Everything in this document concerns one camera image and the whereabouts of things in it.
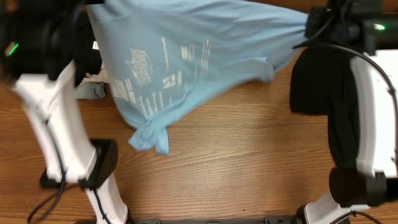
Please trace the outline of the light blue t-shirt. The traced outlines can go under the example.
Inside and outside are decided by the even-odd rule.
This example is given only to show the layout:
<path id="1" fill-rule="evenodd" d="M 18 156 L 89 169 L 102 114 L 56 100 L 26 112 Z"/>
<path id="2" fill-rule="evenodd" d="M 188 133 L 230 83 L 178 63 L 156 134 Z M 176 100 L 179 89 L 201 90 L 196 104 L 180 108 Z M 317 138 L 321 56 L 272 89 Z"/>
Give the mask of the light blue t-shirt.
<path id="1" fill-rule="evenodd" d="M 86 8 L 121 116 L 138 151 L 169 152 L 167 128 L 297 55 L 307 14 L 250 1 L 117 0 Z"/>

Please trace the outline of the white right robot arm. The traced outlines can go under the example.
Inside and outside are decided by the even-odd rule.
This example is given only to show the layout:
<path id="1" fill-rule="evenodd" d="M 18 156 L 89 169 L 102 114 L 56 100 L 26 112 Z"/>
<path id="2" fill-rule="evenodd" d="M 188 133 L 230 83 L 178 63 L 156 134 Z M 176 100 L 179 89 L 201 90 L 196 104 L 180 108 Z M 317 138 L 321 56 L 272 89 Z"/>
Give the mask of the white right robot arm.
<path id="1" fill-rule="evenodd" d="M 289 223 L 348 223 L 397 200 L 397 13 L 382 1 L 312 7 L 290 83 L 294 113 L 325 115 L 329 187 Z"/>

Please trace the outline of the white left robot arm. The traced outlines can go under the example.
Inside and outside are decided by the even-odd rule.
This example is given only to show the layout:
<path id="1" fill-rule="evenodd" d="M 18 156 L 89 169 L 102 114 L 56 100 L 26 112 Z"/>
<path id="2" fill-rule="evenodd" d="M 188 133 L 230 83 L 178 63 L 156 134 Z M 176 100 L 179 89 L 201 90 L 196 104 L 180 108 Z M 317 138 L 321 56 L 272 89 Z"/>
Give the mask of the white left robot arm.
<path id="1" fill-rule="evenodd" d="M 114 171 L 113 139 L 90 139 L 75 99 L 77 23 L 84 1 L 2 1 L 1 76 L 22 100 L 46 162 L 41 183 L 58 188 L 37 206 L 46 218 L 67 190 L 86 192 L 96 223 L 131 223 Z"/>

